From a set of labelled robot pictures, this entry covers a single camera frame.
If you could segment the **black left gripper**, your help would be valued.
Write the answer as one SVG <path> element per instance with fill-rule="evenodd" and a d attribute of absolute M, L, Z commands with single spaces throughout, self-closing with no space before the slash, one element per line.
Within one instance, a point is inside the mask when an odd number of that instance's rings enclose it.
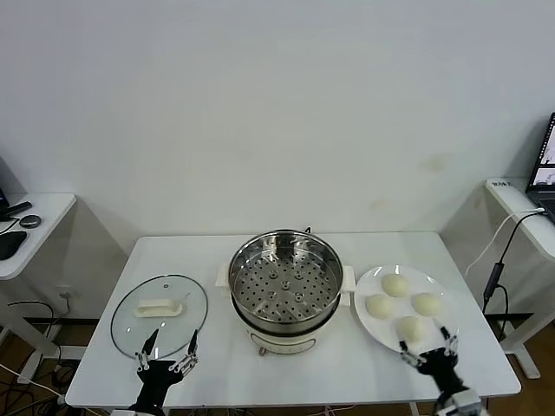
<path fill-rule="evenodd" d="M 198 333 L 193 332 L 186 355 L 172 364 L 171 361 L 150 361 L 159 330 L 145 340 L 142 349 L 135 353 L 139 363 L 137 375 L 142 387 L 136 401 L 129 410 L 162 410 L 169 388 L 184 379 L 183 373 L 190 373 L 198 363 Z"/>

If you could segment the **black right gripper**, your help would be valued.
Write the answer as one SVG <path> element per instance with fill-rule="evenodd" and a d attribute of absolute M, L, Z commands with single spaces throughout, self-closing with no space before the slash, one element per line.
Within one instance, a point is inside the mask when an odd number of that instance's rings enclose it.
<path fill-rule="evenodd" d="M 418 355 L 409 350 L 405 341 L 400 341 L 401 357 L 420 374 L 430 376 L 442 395 L 453 395 L 468 389 L 454 370 L 459 362 L 458 336 L 446 327 L 440 327 L 440 332 L 445 341 L 444 348 Z"/>

